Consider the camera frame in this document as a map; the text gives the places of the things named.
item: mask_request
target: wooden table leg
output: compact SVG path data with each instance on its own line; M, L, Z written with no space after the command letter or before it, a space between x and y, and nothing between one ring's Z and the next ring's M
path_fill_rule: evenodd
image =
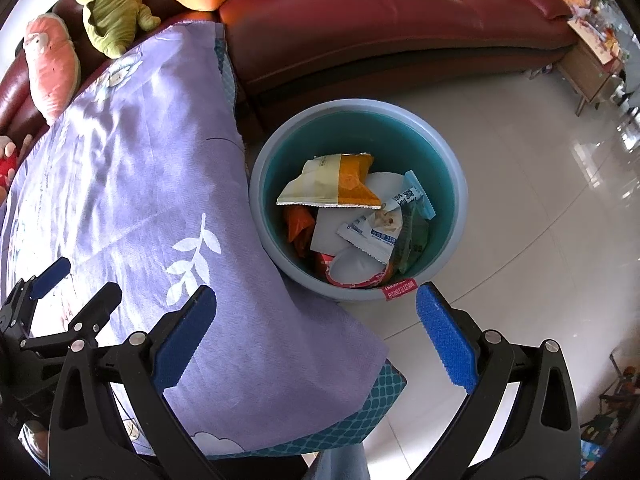
M575 115L577 117L580 117L580 114L582 113L582 109L584 108L585 104L587 104L587 99L585 97L580 97L580 102L578 103L578 107L575 109Z

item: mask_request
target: sofa seat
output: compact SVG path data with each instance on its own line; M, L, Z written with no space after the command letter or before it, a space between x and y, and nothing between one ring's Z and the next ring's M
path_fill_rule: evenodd
M527 0L227 0L220 19L249 95L385 54L575 42L564 20Z

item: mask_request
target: purple blanket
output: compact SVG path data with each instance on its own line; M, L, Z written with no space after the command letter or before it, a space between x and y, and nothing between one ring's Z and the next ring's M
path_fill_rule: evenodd
M107 281L123 300L102 346L148 331L199 284L213 288L216 319L164 392L206 455L274 446L344 419L387 352L335 303L285 282L262 249L214 52L222 37L221 25L181 23L119 59L39 140L0 210L3 298L57 257L72 263L40 302L33 335L67 330ZM124 390L116 395L138 451L151 452Z

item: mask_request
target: wooden side table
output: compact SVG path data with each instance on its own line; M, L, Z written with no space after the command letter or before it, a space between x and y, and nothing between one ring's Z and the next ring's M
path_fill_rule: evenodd
M578 39L578 43L564 55L557 67L580 94L580 102L575 110L575 114L580 116L584 105L596 100L602 87L612 75L620 73L623 64L619 59L613 59L606 65L602 65L587 44L582 39Z

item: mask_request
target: cloud print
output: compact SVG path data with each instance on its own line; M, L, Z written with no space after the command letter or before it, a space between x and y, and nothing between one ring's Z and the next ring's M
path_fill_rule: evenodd
M191 437L205 456L210 455L230 455L232 453L243 453L242 449L233 440L228 438L218 438L210 433L201 431Z

